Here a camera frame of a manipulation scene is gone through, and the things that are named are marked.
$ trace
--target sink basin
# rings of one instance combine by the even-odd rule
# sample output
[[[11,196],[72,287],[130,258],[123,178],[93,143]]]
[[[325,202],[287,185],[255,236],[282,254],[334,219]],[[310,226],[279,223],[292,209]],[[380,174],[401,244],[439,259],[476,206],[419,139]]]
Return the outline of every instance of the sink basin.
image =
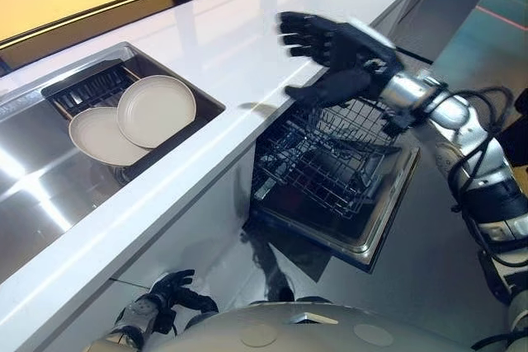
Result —
[[[135,80],[176,77],[192,90],[196,119],[130,167],[80,152],[69,120],[115,106]],[[0,101],[0,283],[123,185],[224,111],[224,106],[129,44],[119,44],[43,77]]]

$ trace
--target floor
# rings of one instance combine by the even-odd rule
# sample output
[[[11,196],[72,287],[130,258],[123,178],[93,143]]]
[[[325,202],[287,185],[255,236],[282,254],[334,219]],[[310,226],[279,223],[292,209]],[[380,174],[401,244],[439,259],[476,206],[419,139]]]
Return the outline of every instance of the floor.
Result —
[[[500,84],[518,95],[528,85],[526,0],[482,0],[481,5],[432,70],[455,90]],[[515,7],[524,7],[524,14]],[[422,66],[413,63],[412,68]],[[418,145],[411,135],[403,140]],[[424,153],[371,275],[332,257],[315,282],[274,246],[260,246],[268,260],[263,265],[254,244],[243,237],[208,283],[225,284],[225,295],[215,296],[221,309],[266,299],[275,292],[268,286],[288,282],[296,297],[320,295],[470,346],[503,332],[507,309],[489,292],[478,247],[460,216],[450,211],[453,203],[446,181]],[[226,268],[237,269],[236,274]],[[185,321],[186,314],[178,320]]]

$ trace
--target black cable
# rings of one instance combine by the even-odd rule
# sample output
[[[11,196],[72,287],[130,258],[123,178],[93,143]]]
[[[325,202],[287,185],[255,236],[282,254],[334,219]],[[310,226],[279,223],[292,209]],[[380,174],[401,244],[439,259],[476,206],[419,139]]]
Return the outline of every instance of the black cable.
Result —
[[[485,94],[490,92],[497,92],[504,95],[505,98],[505,104],[502,108],[502,111],[500,115],[497,117],[497,110],[495,106],[492,104],[492,102],[485,96]],[[506,122],[506,118],[508,117],[509,111],[513,106],[513,95],[512,93],[507,90],[504,87],[488,87],[484,88],[483,90],[480,90],[480,92],[473,92],[473,91],[460,91],[460,92],[453,92],[446,96],[445,98],[442,98],[442,100],[435,105],[435,107],[428,111],[429,114],[431,114],[433,111],[435,111],[438,106],[440,106],[444,101],[450,99],[453,96],[461,96],[463,98],[471,98],[476,97],[480,99],[489,110],[489,122],[487,125],[486,131],[487,136],[486,138],[471,152],[464,155],[451,169],[447,176],[447,184],[450,188],[451,194],[457,201],[457,211],[460,211],[462,214],[462,219],[466,222],[466,225],[469,228],[469,231],[476,236],[478,244],[486,251],[486,253],[491,256],[497,263],[501,265],[505,265],[506,267],[524,267],[528,265],[528,260],[524,260],[522,262],[518,263],[511,263],[508,261],[505,261],[501,259],[489,246],[488,242],[480,232],[478,224],[474,221],[474,219],[470,216],[469,211],[463,207],[463,205],[460,203],[460,197],[464,194],[464,192],[469,188],[471,183],[473,182],[474,178],[478,175],[479,169],[483,163],[485,154],[488,150],[488,145],[492,140],[495,139],[496,135],[501,132],[502,126]],[[479,154],[480,156],[478,160],[475,163],[475,166],[471,173],[469,174],[468,180],[462,185],[460,189],[457,188],[456,185],[456,177],[458,176],[459,170],[475,155]]]
[[[472,346],[472,350],[481,350],[485,346],[495,344],[498,341],[517,341],[522,337],[528,336],[528,327],[518,330],[518,331],[512,331],[511,333],[505,333],[505,334],[497,334],[496,336],[491,336],[484,338],[483,340],[475,342]]]

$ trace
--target ceramic plate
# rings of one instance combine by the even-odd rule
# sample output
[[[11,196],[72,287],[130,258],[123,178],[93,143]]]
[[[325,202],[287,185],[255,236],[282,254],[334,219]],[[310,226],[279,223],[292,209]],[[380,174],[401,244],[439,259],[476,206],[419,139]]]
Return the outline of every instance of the ceramic plate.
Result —
[[[127,167],[149,152],[121,133],[115,107],[96,107],[79,113],[69,123],[69,136],[83,153],[113,166]]]
[[[196,117],[196,102],[183,82],[149,76],[132,84],[117,106],[123,135],[144,148],[156,148]]]

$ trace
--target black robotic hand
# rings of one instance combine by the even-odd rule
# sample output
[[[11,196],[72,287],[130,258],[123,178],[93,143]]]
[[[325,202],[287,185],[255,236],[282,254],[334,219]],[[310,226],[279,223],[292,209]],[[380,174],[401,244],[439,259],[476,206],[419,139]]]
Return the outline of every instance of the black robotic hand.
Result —
[[[218,312],[215,301],[208,296],[202,296],[184,286],[192,283],[194,270],[184,270],[165,274],[154,282],[150,292],[141,296],[146,298],[158,307],[158,317],[153,326],[153,331],[167,334],[173,327],[176,311],[172,309],[174,305],[181,305],[196,311]]]
[[[403,65],[384,36],[357,22],[330,21],[300,12],[279,14],[279,32],[292,57],[310,57],[328,68],[312,86],[285,88],[307,106],[329,107],[363,96],[376,100]]]

